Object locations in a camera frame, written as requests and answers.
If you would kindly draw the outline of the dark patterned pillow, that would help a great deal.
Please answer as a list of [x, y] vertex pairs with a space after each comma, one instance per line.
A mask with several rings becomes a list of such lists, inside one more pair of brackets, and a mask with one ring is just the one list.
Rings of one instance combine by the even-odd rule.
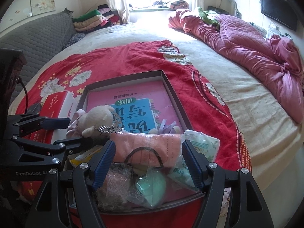
[[68, 40], [68, 42], [62, 47], [62, 49], [66, 49], [67, 47], [79, 42], [85, 37], [85, 33], [75, 33], [71, 36], [71, 38]]

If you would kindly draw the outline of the pink quilted comforter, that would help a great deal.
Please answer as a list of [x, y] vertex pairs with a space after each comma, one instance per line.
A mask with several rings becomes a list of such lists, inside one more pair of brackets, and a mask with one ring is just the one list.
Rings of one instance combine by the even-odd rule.
[[246, 68], [276, 98], [298, 124], [303, 122], [303, 64], [294, 42], [284, 36], [263, 38], [251, 24], [231, 15], [218, 14], [220, 30], [207, 25], [195, 12], [178, 9], [169, 26], [206, 43], [232, 62]]

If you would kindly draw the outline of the beige plush bear keychain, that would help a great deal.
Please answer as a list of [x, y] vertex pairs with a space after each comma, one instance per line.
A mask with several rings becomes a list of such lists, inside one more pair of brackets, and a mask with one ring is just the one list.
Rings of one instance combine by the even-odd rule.
[[85, 138], [99, 139], [122, 130], [121, 117], [109, 105], [94, 107], [77, 119], [76, 131]]

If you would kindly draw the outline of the pink knit cloth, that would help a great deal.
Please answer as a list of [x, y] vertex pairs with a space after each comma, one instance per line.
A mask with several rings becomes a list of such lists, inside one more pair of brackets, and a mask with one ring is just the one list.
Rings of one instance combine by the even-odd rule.
[[180, 134], [120, 132], [112, 134], [110, 139], [116, 146], [117, 163], [172, 168], [180, 154]]

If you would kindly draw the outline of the wall mounted black television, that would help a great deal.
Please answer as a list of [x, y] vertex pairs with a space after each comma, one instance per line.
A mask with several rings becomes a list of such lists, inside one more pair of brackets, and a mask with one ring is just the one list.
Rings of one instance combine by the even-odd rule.
[[290, 30], [297, 30], [297, 15], [286, 0], [260, 0], [261, 13]]

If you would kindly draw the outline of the beige bed sheet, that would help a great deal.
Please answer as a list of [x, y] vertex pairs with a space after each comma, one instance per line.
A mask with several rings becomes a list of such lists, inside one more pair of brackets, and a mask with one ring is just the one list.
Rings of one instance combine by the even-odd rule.
[[221, 141], [221, 167], [248, 167], [261, 190], [282, 177], [303, 144], [303, 126], [244, 68], [167, 27], [126, 24], [86, 35], [47, 63], [9, 113], [49, 94], [69, 91], [79, 99], [89, 84], [153, 70], [172, 83], [192, 128]]

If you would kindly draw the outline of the green sponge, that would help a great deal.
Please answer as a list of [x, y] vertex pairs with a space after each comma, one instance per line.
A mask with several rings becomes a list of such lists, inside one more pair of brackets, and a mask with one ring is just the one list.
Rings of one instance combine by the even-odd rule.
[[170, 198], [180, 185], [169, 177], [167, 168], [148, 167], [146, 174], [136, 176], [129, 190], [127, 201], [147, 209], [155, 209]]

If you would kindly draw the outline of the floral wall painting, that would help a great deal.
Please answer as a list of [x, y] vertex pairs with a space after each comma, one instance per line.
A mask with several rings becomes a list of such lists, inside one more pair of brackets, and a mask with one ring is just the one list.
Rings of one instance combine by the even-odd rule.
[[14, 0], [1, 19], [1, 31], [22, 20], [54, 10], [55, 0]]

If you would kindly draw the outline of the stack of folded blankets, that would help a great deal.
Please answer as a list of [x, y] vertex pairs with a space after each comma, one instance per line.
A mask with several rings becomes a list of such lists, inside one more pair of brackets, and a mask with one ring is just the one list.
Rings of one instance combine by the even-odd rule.
[[122, 24], [122, 20], [116, 10], [112, 10], [107, 4], [99, 5], [80, 17], [72, 18], [74, 28], [79, 33], [90, 33], [107, 27]]

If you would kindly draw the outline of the grey quilted headboard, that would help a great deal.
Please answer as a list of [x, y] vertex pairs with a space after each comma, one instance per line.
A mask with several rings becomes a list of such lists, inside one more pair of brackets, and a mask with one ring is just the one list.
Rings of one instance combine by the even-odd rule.
[[40, 17], [1, 36], [1, 105], [8, 107], [22, 87], [33, 83], [42, 69], [63, 50], [76, 33], [73, 12], [62, 12]]

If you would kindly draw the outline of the red tissue pack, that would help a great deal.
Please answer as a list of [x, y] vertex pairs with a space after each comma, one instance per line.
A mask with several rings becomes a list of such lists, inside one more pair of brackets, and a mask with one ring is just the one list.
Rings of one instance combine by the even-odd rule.
[[[78, 103], [69, 91], [48, 95], [42, 106], [40, 115], [48, 118], [72, 118]], [[25, 138], [40, 143], [53, 144], [55, 141], [66, 139], [67, 129], [38, 130]]]

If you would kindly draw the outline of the yellow white packet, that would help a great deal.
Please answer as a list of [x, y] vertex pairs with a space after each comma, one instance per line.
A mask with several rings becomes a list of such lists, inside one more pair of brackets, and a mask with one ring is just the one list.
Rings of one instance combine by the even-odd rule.
[[95, 147], [93, 147], [85, 152], [70, 155], [70, 156], [68, 156], [69, 162], [71, 163], [73, 168], [76, 168], [81, 163], [88, 163], [89, 160], [92, 158], [92, 156], [94, 156], [94, 154], [100, 152], [102, 148], [103, 148], [103, 146], [96, 145]]

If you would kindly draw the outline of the pink shredded filler bag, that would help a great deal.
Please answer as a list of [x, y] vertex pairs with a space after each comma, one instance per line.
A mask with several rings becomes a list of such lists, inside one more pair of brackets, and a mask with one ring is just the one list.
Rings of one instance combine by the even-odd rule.
[[127, 197], [131, 184], [131, 167], [126, 164], [111, 164], [102, 187], [96, 191], [98, 209], [111, 213], [129, 210]]

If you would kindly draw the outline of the green cloth on comforter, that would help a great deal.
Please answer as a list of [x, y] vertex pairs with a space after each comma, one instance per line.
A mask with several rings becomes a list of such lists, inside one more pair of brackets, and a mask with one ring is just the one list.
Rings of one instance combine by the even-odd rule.
[[211, 25], [216, 28], [217, 31], [220, 30], [220, 24], [217, 21], [217, 13], [213, 10], [203, 10], [202, 7], [196, 7], [195, 13], [201, 20], [207, 25]]

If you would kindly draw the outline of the grey tray with pink book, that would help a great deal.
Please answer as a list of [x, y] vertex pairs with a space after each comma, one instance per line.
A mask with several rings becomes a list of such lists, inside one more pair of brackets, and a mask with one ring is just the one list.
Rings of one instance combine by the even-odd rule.
[[[183, 106], [172, 87], [172, 83], [167, 79], [164, 72], [160, 70], [127, 75], [86, 86], [80, 98], [78, 108], [71, 120], [71, 125], [67, 130], [67, 136], [81, 136], [76, 131], [77, 119], [81, 114], [99, 105], [109, 105], [115, 108], [115, 112], [122, 119], [123, 130], [121, 132], [148, 134], [149, 130], [159, 128], [162, 120], [167, 120], [167, 124], [176, 121], [182, 130], [181, 136], [185, 130], [191, 130], [192, 128]], [[93, 139], [93, 147], [96, 145], [103, 146], [110, 139], [110, 136]], [[136, 176], [142, 176], [146, 174], [148, 167], [154, 167], [117, 163], [115, 161], [113, 161], [113, 164], [126, 164], [131, 167], [132, 184]], [[202, 197], [200, 191], [194, 192], [180, 186], [180, 190], [175, 192], [175, 197], [170, 198], [169, 201], [164, 202], [158, 208], [147, 209], [128, 202], [130, 206], [129, 210], [112, 213], [135, 213], [167, 209], [188, 203], [200, 197]]]

